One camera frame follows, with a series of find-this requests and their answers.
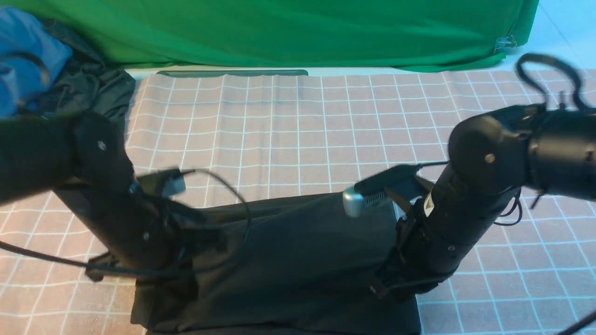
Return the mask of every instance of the black cloth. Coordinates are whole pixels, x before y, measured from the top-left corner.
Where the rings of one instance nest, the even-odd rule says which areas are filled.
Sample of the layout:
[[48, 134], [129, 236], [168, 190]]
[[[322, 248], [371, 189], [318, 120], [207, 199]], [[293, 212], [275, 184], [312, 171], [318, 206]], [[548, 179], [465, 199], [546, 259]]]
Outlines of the black cloth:
[[57, 20], [39, 21], [46, 32], [73, 50], [53, 87], [36, 102], [41, 113], [93, 111], [125, 124], [135, 79], [105, 65], [102, 56], [71, 28]]
[[[352, 219], [342, 195], [277, 198], [250, 204], [255, 218], [236, 261], [194, 280], [137, 283], [132, 323], [149, 335], [419, 334], [415, 298], [378, 300], [368, 288], [395, 243], [388, 205]], [[205, 253], [204, 267], [241, 243], [244, 207], [204, 209], [236, 226], [228, 254]]]

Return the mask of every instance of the blue cloth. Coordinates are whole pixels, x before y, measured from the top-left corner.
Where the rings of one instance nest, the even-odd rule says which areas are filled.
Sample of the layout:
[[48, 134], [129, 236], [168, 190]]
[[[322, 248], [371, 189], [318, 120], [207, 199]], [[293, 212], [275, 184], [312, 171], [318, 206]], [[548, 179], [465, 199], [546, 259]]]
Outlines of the blue cloth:
[[13, 115], [19, 101], [28, 102], [49, 89], [72, 56], [72, 50], [44, 31], [29, 13], [14, 7], [0, 7], [0, 58], [14, 52], [37, 56], [48, 68], [50, 83], [41, 82], [38, 67], [19, 58], [0, 60], [0, 117]]

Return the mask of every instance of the screw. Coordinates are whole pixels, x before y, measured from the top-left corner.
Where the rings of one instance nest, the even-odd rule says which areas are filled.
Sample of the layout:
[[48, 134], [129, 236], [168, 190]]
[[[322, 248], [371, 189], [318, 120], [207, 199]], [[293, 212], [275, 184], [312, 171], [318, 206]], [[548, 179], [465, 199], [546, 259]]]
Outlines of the screw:
[[493, 163], [495, 161], [495, 155], [494, 154], [488, 154], [485, 156], [485, 162], [486, 163]]

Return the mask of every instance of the black cable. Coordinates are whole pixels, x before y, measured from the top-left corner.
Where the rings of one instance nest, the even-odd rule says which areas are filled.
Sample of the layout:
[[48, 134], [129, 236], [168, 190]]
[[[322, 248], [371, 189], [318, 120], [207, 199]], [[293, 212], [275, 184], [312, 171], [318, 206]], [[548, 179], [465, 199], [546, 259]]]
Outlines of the black cable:
[[226, 180], [224, 180], [222, 177], [220, 177], [217, 173], [211, 172], [207, 169], [192, 169], [192, 170], [186, 170], [183, 173], [183, 175], [186, 175], [186, 174], [192, 173], [192, 172], [206, 173], [206, 174], [214, 177], [215, 179], [217, 179], [219, 182], [224, 184], [224, 186], [226, 186], [227, 189], [232, 191], [232, 193], [234, 193], [234, 195], [236, 195], [238, 197], [238, 199], [240, 200], [240, 202], [242, 202], [242, 204], [244, 205], [244, 208], [246, 209], [246, 228], [244, 230], [244, 237], [243, 237], [242, 243], [230, 257], [227, 257], [224, 260], [222, 260], [221, 262], [218, 262], [214, 265], [207, 266], [204, 268], [198, 268], [198, 269], [194, 268], [194, 269], [186, 269], [186, 270], [181, 270], [178, 268], [160, 269], [160, 270], [116, 268], [114, 266], [79, 262], [77, 260], [70, 260], [70, 259], [61, 258], [58, 256], [48, 255], [45, 253], [35, 252], [33, 250], [13, 246], [12, 244], [8, 244], [8, 243], [2, 242], [2, 241], [0, 241], [0, 249], [4, 249], [8, 252], [16, 253], [16, 254], [19, 254], [19, 255], [22, 255], [25, 257], [46, 260], [48, 262], [55, 262], [55, 263], [60, 263], [60, 264], [65, 264], [65, 265], [71, 265], [71, 266], [76, 266], [78, 268], [100, 270], [100, 271], [109, 272], [112, 274], [125, 274], [125, 275], [129, 275], [129, 276], [137, 276], [137, 277], [140, 277], [140, 276], [144, 276], [144, 277], [187, 277], [187, 276], [193, 276], [193, 275], [196, 275], [196, 274], [199, 274], [202, 272], [211, 271], [213, 269], [216, 269], [216, 268], [222, 266], [223, 264], [232, 261], [240, 254], [240, 250], [243, 249], [243, 247], [246, 245], [246, 242], [248, 241], [249, 236], [250, 236], [250, 230], [252, 228], [252, 215], [250, 213], [249, 204], [246, 202], [244, 197], [238, 191], [236, 191], [234, 189], [234, 187], [232, 187], [228, 182], [226, 182]]
[[589, 326], [590, 323], [596, 321], [596, 311], [591, 312], [590, 314], [586, 315], [584, 318], [579, 320], [578, 322], [569, 326], [569, 328], [557, 333], [556, 335], [571, 335], [575, 334], [578, 331], [584, 329], [585, 327]]
[[517, 220], [510, 224], [504, 223], [504, 222], [495, 222], [495, 225], [502, 226], [502, 227], [511, 227], [511, 226], [517, 225], [522, 220], [523, 211], [522, 211], [522, 202], [520, 200], [521, 196], [522, 196], [522, 189], [520, 188], [514, 195], [513, 205], [511, 206], [511, 208], [507, 211], [507, 213], [499, 215], [500, 218], [510, 216], [513, 213], [513, 211], [517, 208]]

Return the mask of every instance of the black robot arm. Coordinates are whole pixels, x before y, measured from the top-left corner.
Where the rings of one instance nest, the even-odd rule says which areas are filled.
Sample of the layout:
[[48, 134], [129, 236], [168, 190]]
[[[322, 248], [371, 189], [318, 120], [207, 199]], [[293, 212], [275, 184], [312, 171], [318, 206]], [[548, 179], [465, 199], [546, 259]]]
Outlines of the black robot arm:
[[[548, 110], [546, 91], [522, 68], [527, 61], [567, 74], [578, 110], [566, 110], [562, 101], [558, 109]], [[596, 199], [596, 109], [581, 100], [579, 76], [567, 64], [536, 54], [522, 56], [516, 69], [544, 94], [545, 102], [510, 106], [457, 124], [449, 138], [449, 162], [435, 184], [415, 175], [424, 165], [400, 165], [344, 192], [350, 216], [385, 199], [405, 212], [397, 223], [395, 248], [371, 283], [378, 296], [425, 293], [449, 278], [512, 199], [521, 211], [521, 187], [538, 192], [532, 207], [544, 194]]]
[[95, 113], [0, 122], [0, 205], [53, 191], [108, 249], [89, 261], [94, 281], [176, 275], [200, 250], [222, 247], [201, 211], [168, 199], [184, 190], [184, 174], [136, 177], [123, 134]]

